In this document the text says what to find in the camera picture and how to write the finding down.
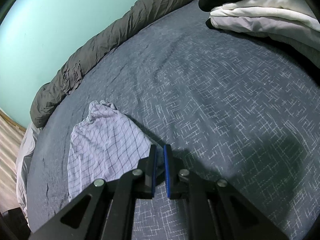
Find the mint green wall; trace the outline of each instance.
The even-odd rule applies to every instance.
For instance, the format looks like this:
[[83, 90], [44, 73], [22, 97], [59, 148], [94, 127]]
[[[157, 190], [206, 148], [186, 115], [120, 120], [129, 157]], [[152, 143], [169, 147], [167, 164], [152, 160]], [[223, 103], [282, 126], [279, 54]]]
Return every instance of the mint green wall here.
[[0, 26], [0, 107], [23, 126], [38, 89], [136, 0], [17, 0]]

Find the metal bolt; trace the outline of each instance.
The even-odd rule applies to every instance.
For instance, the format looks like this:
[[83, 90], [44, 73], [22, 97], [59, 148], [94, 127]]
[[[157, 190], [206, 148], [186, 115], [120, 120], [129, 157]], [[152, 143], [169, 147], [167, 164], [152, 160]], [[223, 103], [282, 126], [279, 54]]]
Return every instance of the metal bolt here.
[[190, 171], [189, 170], [187, 170], [187, 169], [181, 169], [180, 171], [179, 171], [179, 174], [181, 175], [181, 176], [188, 176], [189, 174], [190, 174]]
[[96, 179], [93, 184], [96, 186], [96, 187], [101, 187], [103, 184], [104, 184], [104, 180], [103, 179]]
[[218, 185], [219, 187], [226, 187], [226, 186], [228, 185], [228, 182], [227, 182], [225, 179], [219, 179], [219, 180], [217, 181], [217, 185]]
[[132, 171], [132, 174], [133, 174], [134, 176], [141, 176], [142, 173], [143, 173], [143, 171], [140, 170], [140, 169], [135, 169], [135, 170]]

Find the bed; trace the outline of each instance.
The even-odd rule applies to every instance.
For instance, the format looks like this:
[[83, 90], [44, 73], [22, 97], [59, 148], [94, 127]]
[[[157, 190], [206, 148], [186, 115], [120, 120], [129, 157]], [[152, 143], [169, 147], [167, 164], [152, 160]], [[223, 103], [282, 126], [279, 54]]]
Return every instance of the bed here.
[[[31, 231], [68, 204], [73, 127], [106, 100], [202, 178], [227, 179], [290, 239], [320, 207], [320, 91], [314, 66], [285, 45], [210, 30], [198, 0], [112, 49], [55, 108], [27, 184]], [[187, 239], [183, 201], [138, 200], [132, 239]]]

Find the bed sheet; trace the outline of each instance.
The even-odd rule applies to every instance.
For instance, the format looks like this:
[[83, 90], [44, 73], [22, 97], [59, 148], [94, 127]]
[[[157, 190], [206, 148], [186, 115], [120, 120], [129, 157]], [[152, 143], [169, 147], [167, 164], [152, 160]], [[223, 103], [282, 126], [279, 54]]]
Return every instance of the bed sheet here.
[[[37, 230], [68, 203], [70, 134], [94, 100], [116, 104], [202, 178], [226, 178], [302, 239], [320, 212], [320, 91], [285, 52], [208, 29], [194, 1], [111, 51], [40, 133], [27, 184]], [[132, 239], [188, 239], [183, 201], [137, 200]]]

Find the wooden trim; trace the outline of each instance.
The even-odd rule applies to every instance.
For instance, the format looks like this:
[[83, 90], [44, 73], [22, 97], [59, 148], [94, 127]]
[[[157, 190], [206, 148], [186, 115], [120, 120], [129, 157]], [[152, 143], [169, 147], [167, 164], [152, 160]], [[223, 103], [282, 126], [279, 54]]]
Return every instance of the wooden trim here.
[[5, 113], [3, 113], [0, 110], [0, 116], [6, 120], [9, 124], [12, 124], [13, 126], [17, 126], [21, 131], [23, 131], [24, 133], [26, 132], [26, 129], [24, 127], [22, 127], [21, 125], [19, 125], [18, 123], [16, 123], [15, 121], [11, 120], [10, 117], [8, 117]]

